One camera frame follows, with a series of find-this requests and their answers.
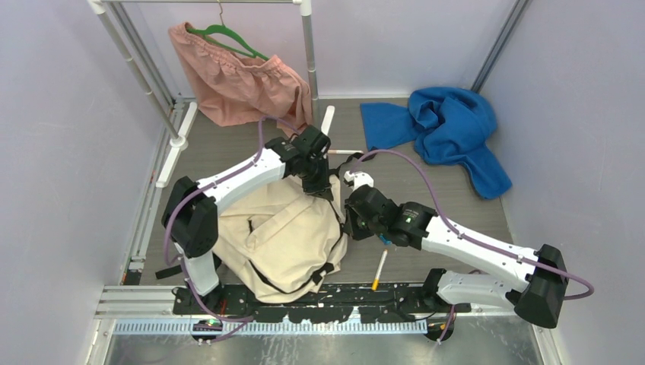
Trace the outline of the cream canvas backpack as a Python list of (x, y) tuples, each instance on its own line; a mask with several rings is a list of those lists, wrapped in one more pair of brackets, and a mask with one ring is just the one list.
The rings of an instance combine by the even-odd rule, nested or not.
[[(341, 268), (348, 247), (341, 200), (345, 173), (342, 165), (329, 166), (332, 200), (305, 194), (300, 178), (289, 176), (235, 202), (218, 218), (216, 272), (227, 266), (264, 303), (288, 303), (319, 291)], [(166, 262), (157, 279), (184, 274), (178, 252)]]

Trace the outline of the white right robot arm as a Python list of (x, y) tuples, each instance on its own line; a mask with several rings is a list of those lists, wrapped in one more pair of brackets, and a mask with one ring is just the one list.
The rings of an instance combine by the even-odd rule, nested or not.
[(352, 189), (345, 210), (354, 240), (376, 236), (384, 243), (438, 253), (477, 269), (475, 274), (431, 269), (422, 292), (423, 304), (431, 312), (483, 304), (512, 310), (542, 328), (557, 327), (569, 283), (559, 249), (505, 243), (444, 220), (417, 202), (398, 205), (374, 187), (367, 173), (347, 172), (343, 180)]

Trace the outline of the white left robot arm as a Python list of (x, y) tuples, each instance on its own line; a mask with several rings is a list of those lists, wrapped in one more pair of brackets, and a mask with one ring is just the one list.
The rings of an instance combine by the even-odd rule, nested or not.
[(326, 157), (330, 146), (329, 136), (309, 125), (290, 138), (261, 140), (253, 156), (223, 173), (175, 182), (161, 221), (164, 246), (176, 248), (195, 308), (211, 314), (221, 306), (212, 252), (219, 216), (250, 193), (289, 176), (300, 178), (305, 194), (332, 200)]

